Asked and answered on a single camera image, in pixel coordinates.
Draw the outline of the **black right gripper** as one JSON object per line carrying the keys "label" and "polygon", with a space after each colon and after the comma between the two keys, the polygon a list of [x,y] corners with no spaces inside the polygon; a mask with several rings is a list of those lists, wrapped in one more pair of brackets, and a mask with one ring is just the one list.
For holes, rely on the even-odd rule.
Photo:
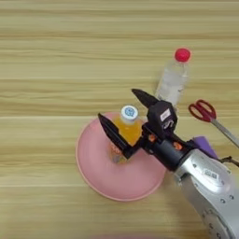
{"label": "black right gripper", "polygon": [[[156,105],[159,100],[140,89],[132,93],[146,108]],[[110,152],[113,160],[129,160],[138,149],[154,156],[169,171],[175,171],[184,161],[184,157],[195,145],[185,142],[175,134],[156,134],[152,131],[142,132],[142,121],[138,113],[119,113],[113,119],[98,114],[101,126],[110,139]]]}

